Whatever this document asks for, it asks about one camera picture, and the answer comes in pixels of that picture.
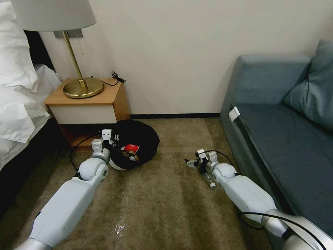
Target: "blue throw pillow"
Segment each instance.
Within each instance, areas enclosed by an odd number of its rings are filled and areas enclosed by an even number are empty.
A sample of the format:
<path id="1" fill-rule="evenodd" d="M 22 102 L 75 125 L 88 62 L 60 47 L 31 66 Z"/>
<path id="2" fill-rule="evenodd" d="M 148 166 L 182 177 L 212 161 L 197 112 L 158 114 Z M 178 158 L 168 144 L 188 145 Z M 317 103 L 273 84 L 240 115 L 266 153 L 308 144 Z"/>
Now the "blue throw pillow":
<path id="1" fill-rule="evenodd" d="M 284 103 L 333 131 L 333 42 L 320 40 L 308 77 L 296 85 Z"/>

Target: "black baseboard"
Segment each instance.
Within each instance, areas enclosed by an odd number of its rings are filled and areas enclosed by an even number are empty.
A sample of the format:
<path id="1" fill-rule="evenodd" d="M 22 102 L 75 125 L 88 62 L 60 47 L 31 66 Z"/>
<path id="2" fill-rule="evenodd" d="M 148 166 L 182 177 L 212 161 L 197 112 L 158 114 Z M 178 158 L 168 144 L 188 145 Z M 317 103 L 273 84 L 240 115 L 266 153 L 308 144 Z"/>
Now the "black baseboard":
<path id="1" fill-rule="evenodd" d="M 219 116 L 220 113 L 130 115 L 131 119 L 211 118 Z"/>

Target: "nightstand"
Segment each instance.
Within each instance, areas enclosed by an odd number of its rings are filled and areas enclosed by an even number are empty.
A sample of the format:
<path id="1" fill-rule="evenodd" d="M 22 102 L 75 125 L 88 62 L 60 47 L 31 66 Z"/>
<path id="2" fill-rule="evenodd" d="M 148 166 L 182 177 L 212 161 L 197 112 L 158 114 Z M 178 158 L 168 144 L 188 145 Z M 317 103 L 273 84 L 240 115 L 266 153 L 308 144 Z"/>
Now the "nightstand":
<path id="1" fill-rule="evenodd" d="M 93 97 L 72 99 L 63 93 L 64 81 L 46 100 L 45 105 L 56 120 L 58 127 L 71 147 L 101 128 L 109 128 L 119 120 L 129 119 L 128 103 L 123 83 L 116 86 L 104 84 L 104 90 Z M 116 79 L 101 78 L 109 84 L 115 84 Z M 82 148 L 91 148 L 91 141 L 80 144 Z"/>

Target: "carpet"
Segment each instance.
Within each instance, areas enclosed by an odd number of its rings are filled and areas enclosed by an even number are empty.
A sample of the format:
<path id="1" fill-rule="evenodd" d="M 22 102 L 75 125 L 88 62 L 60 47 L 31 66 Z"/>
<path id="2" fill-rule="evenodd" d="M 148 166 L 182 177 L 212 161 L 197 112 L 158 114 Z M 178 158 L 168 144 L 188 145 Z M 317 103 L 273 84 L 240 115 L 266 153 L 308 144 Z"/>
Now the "carpet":
<path id="1" fill-rule="evenodd" d="M 195 159 L 201 148 L 224 152 L 234 162 L 217 118 L 141 121 L 160 137 L 157 154 L 130 171 L 109 168 L 81 221 L 56 249 L 271 249 L 265 231 L 238 220 L 221 186 L 210 189 L 199 172 L 185 164 L 184 159 Z M 77 151 L 75 163 L 90 154 Z M 64 149 L 42 156 L 0 220 L 0 249 L 23 242 L 39 210 L 75 174 L 68 156 Z"/>

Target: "sofa armrest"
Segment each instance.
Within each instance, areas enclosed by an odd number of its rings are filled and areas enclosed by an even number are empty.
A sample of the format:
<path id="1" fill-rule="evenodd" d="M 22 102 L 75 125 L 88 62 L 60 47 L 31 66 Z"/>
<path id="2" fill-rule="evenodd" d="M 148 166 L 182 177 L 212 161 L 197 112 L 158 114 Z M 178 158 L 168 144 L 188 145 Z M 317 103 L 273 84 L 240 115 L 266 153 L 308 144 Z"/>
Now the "sofa armrest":
<path id="1" fill-rule="evenodd" d="M 306 78 L 309 66 L 306 55 L 239 56 L 222 112 L 229 112 L 233 103 L 283 103 L 288 92 Z"/>

